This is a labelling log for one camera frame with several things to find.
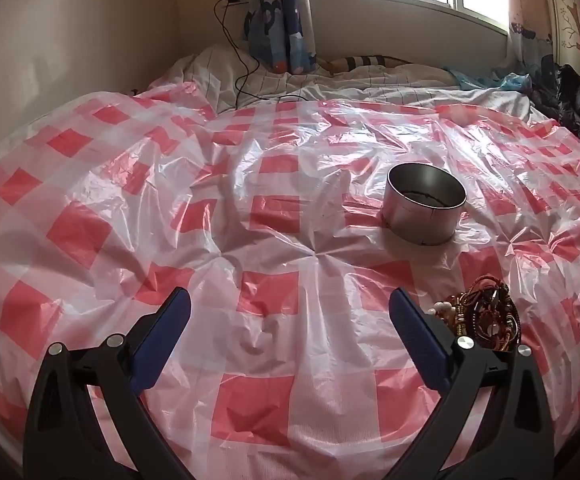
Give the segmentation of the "black down jacket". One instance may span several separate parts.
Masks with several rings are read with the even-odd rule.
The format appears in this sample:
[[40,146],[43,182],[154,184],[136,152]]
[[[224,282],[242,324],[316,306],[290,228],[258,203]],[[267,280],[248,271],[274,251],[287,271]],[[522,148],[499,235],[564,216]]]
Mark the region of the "black down jacket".
[[568,64],[556,64],[552,55],[546,55],[530,79],[528,96],[537,110],[580,140],[580,76],[576,70]]

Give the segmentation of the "round metal tin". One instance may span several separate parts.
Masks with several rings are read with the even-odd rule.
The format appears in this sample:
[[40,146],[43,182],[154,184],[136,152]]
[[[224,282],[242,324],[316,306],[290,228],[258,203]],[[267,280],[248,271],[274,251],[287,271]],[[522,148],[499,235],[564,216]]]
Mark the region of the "round metal tin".
[[407,162],[387,171],[381,218],[407,242],[442,245],[454,236],[467,200],[465,187],[449,172]]

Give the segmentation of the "blue plastic bag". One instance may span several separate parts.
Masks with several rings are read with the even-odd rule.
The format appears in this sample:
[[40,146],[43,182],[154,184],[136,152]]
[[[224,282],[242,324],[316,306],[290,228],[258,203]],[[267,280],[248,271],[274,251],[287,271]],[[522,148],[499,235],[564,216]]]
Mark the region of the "blue plastic bag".
[[532,90],[532,78],[529,75],[509,73],[503,76],[494,74],[491,77],[470,77],[453,68],[447,68],[447,72],[456,79],[458,86],[465,91],[497,89],[524,93]]

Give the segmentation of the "cartoon curtain right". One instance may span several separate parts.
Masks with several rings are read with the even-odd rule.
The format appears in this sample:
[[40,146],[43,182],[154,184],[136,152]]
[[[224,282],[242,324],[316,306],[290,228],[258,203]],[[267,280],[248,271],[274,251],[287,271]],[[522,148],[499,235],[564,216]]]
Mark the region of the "cartoon curtain right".
[[551,0],[509,0],[508,57],[514,73],[538,77],[553,63]]

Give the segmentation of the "red white checkered plastic sheet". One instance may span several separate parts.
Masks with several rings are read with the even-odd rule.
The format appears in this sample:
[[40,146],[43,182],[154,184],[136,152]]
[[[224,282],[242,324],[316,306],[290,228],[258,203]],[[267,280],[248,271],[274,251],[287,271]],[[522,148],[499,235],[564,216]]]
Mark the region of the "red white checkered plastic sheet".
[[[386,174],[421,162],[466,201],[454,236],[407,242]],[[328,100],[218,114],[197,87],[100,92],[0,150],[0,444],[19,456],[53,342],[93,347],[192,298],[142,400],[201,479],[378,479],[438,396],[387,315],[504,281],[549,397],[580,427],[580,141],[470,104]]]

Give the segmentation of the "striped pillow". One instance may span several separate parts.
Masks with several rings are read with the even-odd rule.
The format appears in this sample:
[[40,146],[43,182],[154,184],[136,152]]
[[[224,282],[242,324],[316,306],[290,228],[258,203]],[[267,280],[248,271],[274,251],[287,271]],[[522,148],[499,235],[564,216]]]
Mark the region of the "striped pillow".
[[394,58],[388,55],[356,55],[346,56],[346,58],[336,58],[333,61],[327,61],[324,58],[317,58],[318,65],[329,72],[331,75],[348,73],[356,68],[363,66],[382,66],[394,68],[401,65],[409,64],[409,61],[401,58]]

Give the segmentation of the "blue cartoon curtain left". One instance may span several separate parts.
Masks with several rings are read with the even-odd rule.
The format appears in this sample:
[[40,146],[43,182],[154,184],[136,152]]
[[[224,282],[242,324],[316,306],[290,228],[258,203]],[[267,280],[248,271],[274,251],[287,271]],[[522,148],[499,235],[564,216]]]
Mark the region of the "blue cartoon curtain left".
[[277,74],[308,74],[317,67],[309,0],[247,0],[243,34],[249,53]]

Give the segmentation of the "white bed quilt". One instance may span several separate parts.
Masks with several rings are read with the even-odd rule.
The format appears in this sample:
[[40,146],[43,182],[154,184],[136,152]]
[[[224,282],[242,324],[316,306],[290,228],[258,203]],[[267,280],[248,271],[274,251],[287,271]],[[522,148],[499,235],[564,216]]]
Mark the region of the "white bed quilt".
[[491,108],[524,122],[544,115],[521,92],[497,89],[462,90],[441,68],[406,64],[394,68],[363,66],[331,75],[317,66],[308,74],[275,74],[242,51],[217,44],[178,60],[148,87],[169,90],[191,81],[216,113],[251,106],[261,101],[378,101],[398,105],[434,107],[465,103]]

